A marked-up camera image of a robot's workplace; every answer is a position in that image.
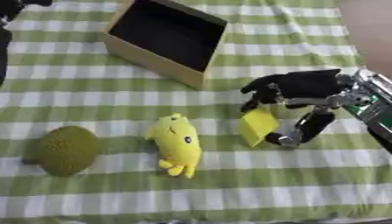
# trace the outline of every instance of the green textured ball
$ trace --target green textured ball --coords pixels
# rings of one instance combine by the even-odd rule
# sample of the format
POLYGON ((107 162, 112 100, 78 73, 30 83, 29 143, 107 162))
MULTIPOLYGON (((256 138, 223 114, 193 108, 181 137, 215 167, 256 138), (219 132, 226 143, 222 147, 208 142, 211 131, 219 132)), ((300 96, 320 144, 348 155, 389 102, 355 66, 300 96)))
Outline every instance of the green textured ball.
POLYGON ((38 163, 49 174, 67 177, 88 168, 99 153, 99 138, 87 129, 54 129, 39 142, 38 163))

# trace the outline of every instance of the yellow sponge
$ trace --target yellow sponge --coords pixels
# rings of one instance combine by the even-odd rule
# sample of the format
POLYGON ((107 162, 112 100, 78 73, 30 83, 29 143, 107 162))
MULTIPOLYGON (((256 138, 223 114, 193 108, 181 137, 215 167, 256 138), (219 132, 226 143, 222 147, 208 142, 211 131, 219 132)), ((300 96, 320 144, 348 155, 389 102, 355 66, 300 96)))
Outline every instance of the yellow sponge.
POLYGON ((277 119, 261 107, 249 111, 240 119, 240 135, 250 147, 255 147, 279 126, 277 119))

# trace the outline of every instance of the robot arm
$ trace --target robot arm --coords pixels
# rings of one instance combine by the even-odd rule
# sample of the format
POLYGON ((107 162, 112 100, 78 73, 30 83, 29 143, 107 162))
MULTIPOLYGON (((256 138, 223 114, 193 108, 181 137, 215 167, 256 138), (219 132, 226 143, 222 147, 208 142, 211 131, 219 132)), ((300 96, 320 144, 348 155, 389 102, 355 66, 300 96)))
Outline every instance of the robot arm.
MULTIPOLYGON (((253 97, 241 107, 241 111, 255 109, 259 103, 283 101, 288 109, 313 106, 313 110, 300 118, 289 133, 271 132, 266 136, 266 141, 273 144, 298 146, 311 141, 335 120, 335 115, 329 111, 330 109, 360 108, 372 103, 370 92, 364 91, 366 82, 360 81, 359 84, 363 87, 355 88, 355 85, 358 85, 355 76, 340 74, 339 69, 273 74, 258 78, 241 89, 243 94, 255 91, 253 97)), ((375 123, 360 120, 368 127, 374 126, 372 123, 375 123)), ((388 142, 385 135, 378 135, 378 138, 376 140, 381 145, 390 148, 390 143, 385 144, 388 142)))
POLYGON ((2 0, 0 3, 0 18, 4 23, 14 20, 19 12, 28 4, 50 6, 53 0, 2 0))

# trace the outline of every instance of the tablecloth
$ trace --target tablecloth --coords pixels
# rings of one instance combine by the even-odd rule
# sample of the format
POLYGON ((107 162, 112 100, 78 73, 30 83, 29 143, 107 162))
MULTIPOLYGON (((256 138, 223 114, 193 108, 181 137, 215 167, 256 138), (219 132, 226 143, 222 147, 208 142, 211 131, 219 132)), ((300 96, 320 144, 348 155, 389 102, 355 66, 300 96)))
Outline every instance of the tablecloth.
MULTIPOLYGON (((388 217, 391 156, 340 109, 320 136, 295 150, 255 148, 238 135, 239 88, 268 74, 362 66, 336 1, 178 0, 229 22, 201 91, 109 54, 98 33, 120 0, 62 0, 27 7, 8 25, 9 73, 0 89, 1 223, 294 221, 388 217), (158 168, 146 130, 173 112, 199 133, 192 179, 158 168), (93 131, 99 157, 55 178, 21 157, 64 125, 93 131)), ((266 106, 290 127, 309 108, 266 106)))

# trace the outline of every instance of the open box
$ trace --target open box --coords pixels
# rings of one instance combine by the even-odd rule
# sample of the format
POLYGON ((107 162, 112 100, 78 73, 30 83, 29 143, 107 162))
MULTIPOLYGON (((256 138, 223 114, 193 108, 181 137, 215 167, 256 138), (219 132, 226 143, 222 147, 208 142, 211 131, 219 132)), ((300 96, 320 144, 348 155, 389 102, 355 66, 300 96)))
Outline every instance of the open box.
POLYGON ((101 40, 114 55, 202 89, 227 24, 173 1, 127 0, 101 40))

